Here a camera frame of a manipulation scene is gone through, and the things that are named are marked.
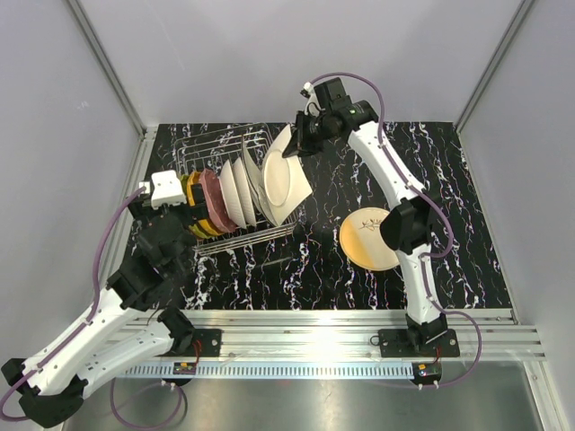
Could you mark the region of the pink polka dot plate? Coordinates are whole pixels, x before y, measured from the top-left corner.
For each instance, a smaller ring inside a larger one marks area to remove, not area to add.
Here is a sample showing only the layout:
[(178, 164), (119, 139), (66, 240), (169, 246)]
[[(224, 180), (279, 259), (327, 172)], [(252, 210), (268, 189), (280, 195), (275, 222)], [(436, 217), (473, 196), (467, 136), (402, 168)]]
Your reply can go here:
[(226, 204), (217, 175), (212, 170), (205, 169), (199, 176), (199, 183), (202, 186), (211, 222), (221, 233), (234, 232), (237, 225), (226, 212)]

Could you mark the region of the orange polka dot plate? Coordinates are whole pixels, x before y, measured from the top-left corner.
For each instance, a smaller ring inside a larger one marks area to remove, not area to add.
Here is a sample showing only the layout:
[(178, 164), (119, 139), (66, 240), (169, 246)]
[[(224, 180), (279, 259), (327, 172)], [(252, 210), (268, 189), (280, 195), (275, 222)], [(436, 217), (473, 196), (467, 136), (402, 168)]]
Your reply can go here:
[[(199, 185), (199, 176), (200, 176), (200, 172), (193, 172), (190, 174), (189, 178), (187, 179), (187, 183), (186, 183), (186, 193), (188, 196), (188, 200), (189, 200), (189, 204), (191, 206), (195, 205), (195, 200), (192, 194), (192, 187), (194, 185)], [(198, 238), (200, 238), (201, 240), (206, 240), (209, 239), (210, 236), (208, 235), (208, 232), (202, 228), (202, 226), (199, 224), (199, 222), (196, 222), (193, 225), (189, 226), (190, 231), (196, 235)]]

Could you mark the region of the white square plate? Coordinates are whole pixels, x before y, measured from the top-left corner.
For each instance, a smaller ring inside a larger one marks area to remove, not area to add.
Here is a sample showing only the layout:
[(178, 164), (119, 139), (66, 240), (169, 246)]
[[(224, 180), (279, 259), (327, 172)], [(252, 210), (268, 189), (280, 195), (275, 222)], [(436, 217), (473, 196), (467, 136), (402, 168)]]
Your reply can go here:
[(291, 126), (284, 126), (265, 154), (261, 168), (264, 202), (274, 226), (282, 225), (313, 192), (300, 158), (283, 156), (291, 137)]
[(266, 218), (269, 218), (269, 210), (266, 208), (265, 203), (262, 200), (260, 193), (260, 179), (261, 172), (257, 167), (255, 161), (252, 159), (247, 144), (245, 142), (244, 136), (242, 136), (242, 158), (243, 164), (246, 170), (248, 183), (252, 193), (252, 200), (255, 202), (256, 207), (259, 212)]

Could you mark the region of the metal wire dish rack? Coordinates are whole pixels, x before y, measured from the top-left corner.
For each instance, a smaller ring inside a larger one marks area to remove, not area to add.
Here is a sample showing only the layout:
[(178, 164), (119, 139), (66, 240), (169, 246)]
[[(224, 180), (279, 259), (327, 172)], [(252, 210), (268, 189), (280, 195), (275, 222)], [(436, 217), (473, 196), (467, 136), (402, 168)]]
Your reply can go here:
[[(183, 137), (173, 144), (176, 171), (183, 175), (200, 172), (206, 168), (219, 174), (224, 162), (241, 158), (242, 147), (250, 152), (258, 166), (271, 146), (273, 135), (265, 123), (238, 125), (210, 131), (196, 136)], [(245, 229), (238, 228), (216, 238), (199, 240), (194, 251), (211, 255), (222, 251), (242, 248), (261, 242), (276, 240), (292, 234), (296, 228), (296, 216), (290, 215), (281, 226), (272, 225), (264, 215), (256, 215), (257, 224)]]

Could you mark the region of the green polka dot plate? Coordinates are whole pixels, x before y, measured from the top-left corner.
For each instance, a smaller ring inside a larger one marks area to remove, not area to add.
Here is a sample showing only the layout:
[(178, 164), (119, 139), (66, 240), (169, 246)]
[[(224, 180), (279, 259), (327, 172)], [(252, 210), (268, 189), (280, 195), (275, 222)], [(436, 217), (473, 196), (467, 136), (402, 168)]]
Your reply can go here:
[(188, 196), (190, 193), (190, 176), (189, 175), (183, 175), (181, 177), (181, 187), (183, 190), (183, 193)]

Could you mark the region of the floral patterned brown plate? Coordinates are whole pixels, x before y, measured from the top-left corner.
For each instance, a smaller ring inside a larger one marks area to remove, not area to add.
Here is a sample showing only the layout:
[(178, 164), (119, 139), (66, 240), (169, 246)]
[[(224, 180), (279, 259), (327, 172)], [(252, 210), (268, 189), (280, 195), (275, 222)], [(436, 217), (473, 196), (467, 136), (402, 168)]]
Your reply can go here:
[(245, 222), (252, 227), (257, 225), (252, 195), (243, 161), (238, 158), (233, 164), (233, 174)]

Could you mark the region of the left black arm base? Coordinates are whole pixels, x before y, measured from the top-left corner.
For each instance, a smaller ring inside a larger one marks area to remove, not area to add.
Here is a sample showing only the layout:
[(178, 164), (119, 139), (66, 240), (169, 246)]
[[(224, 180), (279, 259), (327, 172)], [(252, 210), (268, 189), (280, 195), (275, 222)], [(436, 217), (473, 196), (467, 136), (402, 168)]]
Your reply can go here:
[(223, 331), (221, 329), (195, 329), (192, 344), (182, 353), (166, 352), (161, 357), (196, 357), (196, 350), (200, 358), (220, 357)]

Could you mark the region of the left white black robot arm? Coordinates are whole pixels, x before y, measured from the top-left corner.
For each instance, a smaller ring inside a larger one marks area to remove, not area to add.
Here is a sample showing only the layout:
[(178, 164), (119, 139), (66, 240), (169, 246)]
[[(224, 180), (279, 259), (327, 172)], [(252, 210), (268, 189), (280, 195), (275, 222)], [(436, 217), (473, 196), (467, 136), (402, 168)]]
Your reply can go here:
[[(139, 252), (124, 260), (103, 283), (99, 277), (103, 249), (123, 211), (145, 198), (156, 212), (139, 236)], [(100, 350), (101, 343), (128, 321), (149, 310), (172, 288), (180, 257), (193, 241), (180, 213), (189, 211), (186, 192), (178, 179), (141, 183), (114, 212), (93, 259), (91, 305), (56, 339), (36, 355), (12, 358), (1, 368), (8, 390), (6, 403), (18, 394), (20, 416), (2, 413), (6, 422), (31, 420), (54, 427), (73, 416), (97, 389), (133, 364), (152, 356), (200, 356), (203, 345), (183, 312), (165, 307), (149, 328)]]

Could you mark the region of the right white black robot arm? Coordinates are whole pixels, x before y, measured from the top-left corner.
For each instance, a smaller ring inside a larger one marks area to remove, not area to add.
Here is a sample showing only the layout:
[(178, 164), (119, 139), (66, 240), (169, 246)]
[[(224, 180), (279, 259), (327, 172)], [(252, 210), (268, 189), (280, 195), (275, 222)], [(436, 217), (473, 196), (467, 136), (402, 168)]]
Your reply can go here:
[(428, 356), (447, 333), (430, 262), (433, 226), (445, 216), (385, 137), (383, 110), (375, 110), (368, 101), (353, 101), (342, 77), (329, 73), (304, 84), (301, 93), (306, 105), (296, 115), (282, 155), (312, 156), (323, 150), (326, 141), (340, 139), (361, 157), (390, 208), (379, 232), (396, 253), (402, 271), (408, 349), (416, 356)]

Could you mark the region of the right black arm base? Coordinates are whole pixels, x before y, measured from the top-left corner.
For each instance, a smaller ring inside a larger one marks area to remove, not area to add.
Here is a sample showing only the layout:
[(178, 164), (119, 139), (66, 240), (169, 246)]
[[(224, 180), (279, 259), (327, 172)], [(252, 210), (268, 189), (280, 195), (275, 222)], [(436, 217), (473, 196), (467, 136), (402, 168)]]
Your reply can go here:
[(381, 329), (370, 339), (383, 358), (447, 358), (460, 357), (454, 330), (447, 330), (431, 341), (416, 340), (408, 329)]

